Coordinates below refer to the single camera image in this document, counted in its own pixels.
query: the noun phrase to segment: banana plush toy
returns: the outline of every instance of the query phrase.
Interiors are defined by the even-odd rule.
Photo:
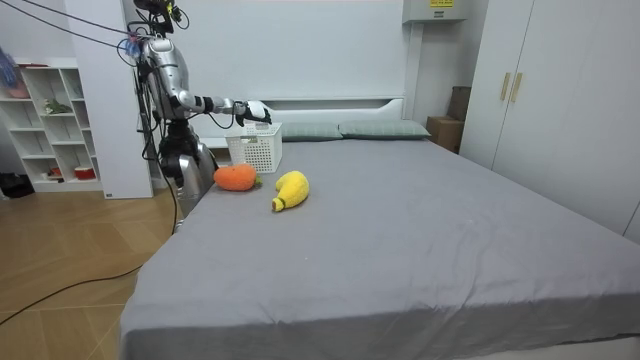
[[[309,196],[309,182],[300,171],[288,172],[276,182],[278,197],[271,201],[271,208],[275,212],[292,208]]]

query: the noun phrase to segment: cardboard box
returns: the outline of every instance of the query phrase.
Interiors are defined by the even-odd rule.
[[[471,87],[454,86],[451,91],[451,102],[447,115],[456,120],[465,121],[467,119],[467,110],[469,109],[469,98],[471,97]]]
[[[427,131],[431,134],[431,142],[442,146],[454,153],[460,152],[464,121],[456,120],[450,116],[429,116],[427,118]]]

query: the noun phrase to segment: label sticker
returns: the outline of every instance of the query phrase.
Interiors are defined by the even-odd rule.
[[[429,0],[431,7],[453,7],[453,0]]]

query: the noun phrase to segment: gray pillow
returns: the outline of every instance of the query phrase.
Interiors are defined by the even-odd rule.
[[[338,129],[345,139],[416,140],[429,136],[425,128],[411,120],[351,120]]]
[[[341,140],[338,125],[330,122],[284,123],[280,129],[282,141],[329,141]]]

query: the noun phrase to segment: orange plush toy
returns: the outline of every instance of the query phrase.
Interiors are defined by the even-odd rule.
[[[221,167],[213,173],[213,181],[222,189],[229,191],[247,191],[254,185],[262,183],[256,169],[249,164]]]

